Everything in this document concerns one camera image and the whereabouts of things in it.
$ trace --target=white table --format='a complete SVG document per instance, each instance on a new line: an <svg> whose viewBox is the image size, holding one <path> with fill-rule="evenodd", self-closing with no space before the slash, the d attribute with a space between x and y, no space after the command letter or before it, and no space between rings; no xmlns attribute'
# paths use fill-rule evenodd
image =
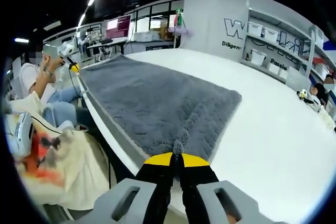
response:
<svg viewBox="0 0 336 224"><path fill-rule="evenodd" d="M167 49L128 57L237 90L243 100L211 163L218 179L252 196L274 221L302 223L312 213L336 173L336 134L293 90L257 70L200 52ZM84 98L102 135L136 174L139 167ZM172 190L171 207L185 214L180 190Z"/></svg>

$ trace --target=black cable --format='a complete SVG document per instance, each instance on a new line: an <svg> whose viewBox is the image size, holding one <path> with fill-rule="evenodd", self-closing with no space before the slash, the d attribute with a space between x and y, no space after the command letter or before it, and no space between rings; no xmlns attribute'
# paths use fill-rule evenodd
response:
<svg viewBox="0 0 336 224"><path fill-rule="evenodd" d="M109 188L111 189L111 163L109 158L108 161L109 161Z"/></svg>
<svg viewBox="0 0 336 224"><path fill-rule="evenodd" d="M42 124L42 126L44 126L45 128L47 128L48 130L50 130L50 131L52 131L52 132L55 132L55 133L57 133L57 134L62 134L62 133L60 133L60 132L58 132L58 131L55 131L55 130L53 130L53 129L47 127L45 124L43 124L43 123L42 123L39 119L37 119L36 117L34 117L34 116L32 116L32 115L30 115L30 116L31 116L31 118L35 119L37 122L39 122L40 124Z"/></svg>
<svg viewBox="0 0 336 224"><path fill-rule="evenodd" d="M71 83L72 83L72 87L74 88L77 97L80 98L80 95L79 95L78 92L77 92L77 89L76 89L76 87L75 87L75 84L73 83L73 79L72 79L72 75L71 75L70 69L68 69L68 70L69 70L69 75L70 75L70 80L71 80Z"/></svg>

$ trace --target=black lettering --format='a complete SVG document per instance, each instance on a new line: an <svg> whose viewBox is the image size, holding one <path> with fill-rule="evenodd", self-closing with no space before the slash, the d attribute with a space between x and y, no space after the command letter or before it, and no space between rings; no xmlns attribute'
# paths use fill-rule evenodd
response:
<svg viewBox="0 0 336 224"><path fill-rule="evenodd" d="M241 47L231 44L230 42L222 41L222 46L228 47L230 49L241 50Z"/></svg>

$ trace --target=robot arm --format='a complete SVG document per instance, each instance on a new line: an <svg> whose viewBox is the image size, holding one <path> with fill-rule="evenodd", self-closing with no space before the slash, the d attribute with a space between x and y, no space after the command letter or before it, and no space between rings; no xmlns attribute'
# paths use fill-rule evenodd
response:
<svg viewBox="0 0 336 224"><path fill-rule="evenodd" d="M173 153L151 157L135 179L118 183L97 199L92 212L75 222L162 224L176 171L180 174L183 204L190 224L280 223L263 216L258 203L233 184L218 181L207 161Z"/></svg>
<svg viewBox="0 0 336 224"><path fill-rule="evenodd" d="M34 132L32 117L27 112L21 113L14 132L10 131L6 120L5 124L7 125L6 139L9 151L14 160L19 162L30 154Z"/></svg>

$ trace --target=gray towel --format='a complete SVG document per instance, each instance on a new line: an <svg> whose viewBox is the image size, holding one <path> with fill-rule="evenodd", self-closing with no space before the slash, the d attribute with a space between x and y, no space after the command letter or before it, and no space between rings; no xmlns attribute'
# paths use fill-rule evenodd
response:
<svg viewBox="0 0 336 224"><path fill-rule="evenodd" d="M237 91L125 56L83 69L81 77L105 113L150 156L184 151L208 160L242 100Z"/></svg>

